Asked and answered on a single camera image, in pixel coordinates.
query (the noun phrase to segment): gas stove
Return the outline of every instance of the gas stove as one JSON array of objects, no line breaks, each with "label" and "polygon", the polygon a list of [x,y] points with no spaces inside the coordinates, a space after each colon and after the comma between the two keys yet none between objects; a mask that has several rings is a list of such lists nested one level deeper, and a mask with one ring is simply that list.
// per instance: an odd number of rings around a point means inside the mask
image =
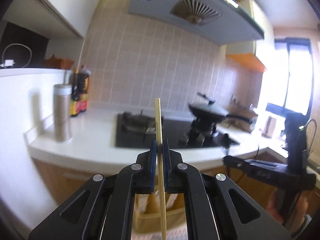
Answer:
[{"label": "gas stove", "polygon": [[[168,139],[170,149],[188,149],[239,145],[226,134],[211,130],[199,130],[198,120],[180,121],[162,119],[162,136]],[[156,139],[155,119],[131,113],[118,114],[116,126],[116,147],[149,149]]]}]

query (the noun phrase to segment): silver screw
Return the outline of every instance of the silver screw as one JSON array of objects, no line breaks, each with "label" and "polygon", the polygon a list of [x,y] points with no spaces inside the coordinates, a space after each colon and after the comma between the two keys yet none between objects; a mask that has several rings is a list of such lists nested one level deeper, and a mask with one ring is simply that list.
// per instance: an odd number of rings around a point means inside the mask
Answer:
[{"label": "silver screw", "polygon": [[141,169],[141,165],[139,163],[132,164],[131,169],[138,171]]},{"label": "silver screw", "polygon": [[101,174],[96,174],[93,176],[94,181],[101,181],[103,179],[103,176]]},{"label": "silver screw", "polygon": [[220,180],[220,181],[226,180],[226,176],[224,174],[222,174],[222,173],[218,173],[216,175],[216,178],[217,178],[217,180]]},{"label": "silver screw", "polygon": [[186,165],[185,163],[179,163],[178,164],[178,169],[179,170],[185,170],[186,168],[188,168],[188,165]]}]

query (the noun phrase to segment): bottle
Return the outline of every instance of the bottle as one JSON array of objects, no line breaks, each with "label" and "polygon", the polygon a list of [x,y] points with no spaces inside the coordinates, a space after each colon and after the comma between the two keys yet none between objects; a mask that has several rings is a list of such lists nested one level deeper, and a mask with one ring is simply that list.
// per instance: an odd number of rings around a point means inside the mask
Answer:
[{"label": "bottle", "polygon": [[89,76],[91,74],[90,70],[87,70],[84,65],[78,74],[78,91],[80,95],[80,112],[85,112],[87,110],[88,102],[88,90],[89,90]]},{"label": "bottle", "polygon": [[65,142],[72,137],[69,115],[71,91],[71,85],[53,86],[54,131],[57,142]]},{"label": "bottle", "polygon": [[72,74],[72,92],[70,100],[70,116],[76,117],[80,112],[80,95],[78,91],[78,68],[73,69]]}]

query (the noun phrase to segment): orange cabinet underside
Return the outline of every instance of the orange cabinet underside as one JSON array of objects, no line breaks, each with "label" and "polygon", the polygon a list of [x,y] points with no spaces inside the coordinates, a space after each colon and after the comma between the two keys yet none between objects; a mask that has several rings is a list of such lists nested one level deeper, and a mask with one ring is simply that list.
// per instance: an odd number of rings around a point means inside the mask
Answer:
[{"label": "orange cabinet underside", "polygon": [[267,69],[262,62],[252,53],[247,54],[227,54],[226,57],[238,62],[242,67],[248,68],[252,71],[260,73],[265,72]]}]

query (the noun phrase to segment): human hand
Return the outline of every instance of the human hand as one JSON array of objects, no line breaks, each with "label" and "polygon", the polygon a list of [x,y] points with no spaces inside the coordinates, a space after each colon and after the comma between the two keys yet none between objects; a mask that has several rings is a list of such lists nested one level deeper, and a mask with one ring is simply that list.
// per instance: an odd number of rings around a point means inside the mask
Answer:
[{"label": "human hand", "polygon": [[[295,207],[295,217],[293,219],[292,224],[289,226],[288,231],[293,234],[297,232],[300,227],[302,226],[304,220],[305,220],[305,215],[307,213],[308,209],[308,201],[305,196],[300,196],[296,207]],[[282,216],[280,216],[278,210],[276,209],[276,191],[274,191],[268,200],[268,205],[266,207],[266,211],[275,219],[277,220],[280,224],[283,224],[284,219]]]}]

